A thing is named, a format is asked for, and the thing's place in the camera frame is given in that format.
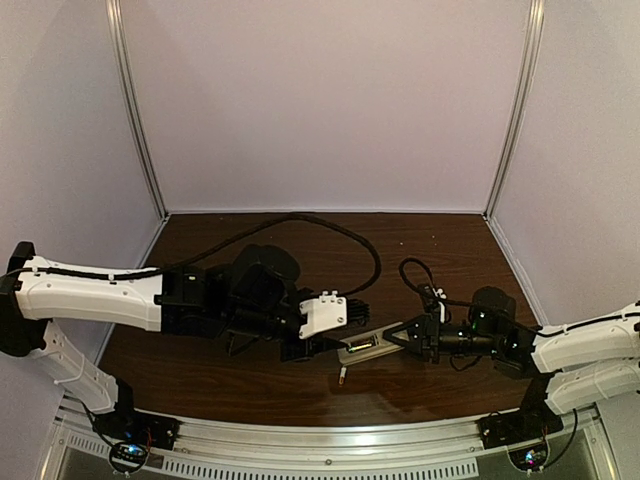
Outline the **white remote control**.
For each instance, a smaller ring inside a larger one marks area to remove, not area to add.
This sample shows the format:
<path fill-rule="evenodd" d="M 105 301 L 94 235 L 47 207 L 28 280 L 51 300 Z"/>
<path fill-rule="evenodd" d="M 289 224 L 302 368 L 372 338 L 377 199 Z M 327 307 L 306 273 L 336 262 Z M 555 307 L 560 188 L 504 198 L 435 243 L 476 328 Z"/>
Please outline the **white remote control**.
<path fill-rule="evenodd" d="M 396 322 L 341 339 L 345 346 L 337 351 L 338 361 L 343 366 L 351 366 L 402 351 L 402 346 L 385 340 L 383 336 L 385 330 L 400 325 Z"/>

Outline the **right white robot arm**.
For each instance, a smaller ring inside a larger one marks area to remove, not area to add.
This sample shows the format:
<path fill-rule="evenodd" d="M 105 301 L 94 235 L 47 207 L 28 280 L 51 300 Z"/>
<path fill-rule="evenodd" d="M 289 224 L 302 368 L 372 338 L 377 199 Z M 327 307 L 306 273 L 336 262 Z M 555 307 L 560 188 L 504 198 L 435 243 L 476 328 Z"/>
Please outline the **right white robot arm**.
<path fill-rule="evenodd" d="M 460 324 L 447 319 L 452 301 L 422 286 L 423 314 L 388 327 L 386 341 L 424 361 L 492 360 L 502 375 L 538 387 L 533 404 L 513 419 L 519 440 L 535 440 L 565 414 L 639 387 L 639 305 L 589 320 L 527 327 L 515 319 L 516 302 L 503 290 L 483 287 Z"/>

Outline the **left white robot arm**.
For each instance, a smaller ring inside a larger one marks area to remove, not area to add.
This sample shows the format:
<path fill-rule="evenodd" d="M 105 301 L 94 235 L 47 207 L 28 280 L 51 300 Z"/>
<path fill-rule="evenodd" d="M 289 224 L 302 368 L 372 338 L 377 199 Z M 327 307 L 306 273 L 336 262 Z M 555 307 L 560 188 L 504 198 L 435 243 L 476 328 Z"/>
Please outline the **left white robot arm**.
<path fill-rule="evenodd" d="M 225 333 L 275 340 L 285 361 L 341 347 L 326 333 L 366 314 L 337 291 L 300 289 L 298 263 L 274 246 L 249 245 L 230 264 L 208 269 L 109 270 L 59 264 L 21 242 L 1 278 L 1 350 L 40 360 L 56 384 L 75 394 L 123 444 L 144 424 L 132 391 L 71 344 L 59 318 L 120 324 L 172 336 Z"/>

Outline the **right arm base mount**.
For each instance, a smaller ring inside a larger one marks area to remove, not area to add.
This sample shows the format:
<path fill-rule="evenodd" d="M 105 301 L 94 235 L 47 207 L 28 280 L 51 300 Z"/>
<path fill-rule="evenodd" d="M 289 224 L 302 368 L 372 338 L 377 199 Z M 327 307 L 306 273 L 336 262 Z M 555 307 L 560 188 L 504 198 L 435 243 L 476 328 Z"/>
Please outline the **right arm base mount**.
<path fill-rule="evenodd" d="M 547 407 L 493 412 L 476 424 L 485 449 L 542 439 L 564 428 L 562 419 Z"/>

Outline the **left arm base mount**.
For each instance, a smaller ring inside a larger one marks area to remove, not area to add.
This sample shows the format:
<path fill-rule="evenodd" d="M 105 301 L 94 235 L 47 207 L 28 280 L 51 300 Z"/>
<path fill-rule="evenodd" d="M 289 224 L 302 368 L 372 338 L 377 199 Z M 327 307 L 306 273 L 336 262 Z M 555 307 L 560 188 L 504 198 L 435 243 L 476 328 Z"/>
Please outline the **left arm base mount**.
<path fill-rule="evenodd" d="M 93 430 L 101 435 L 121 441 L 171 451 L 177 439 L 181 422 L 176 418 L 140 411 L 95 414 Z"/>

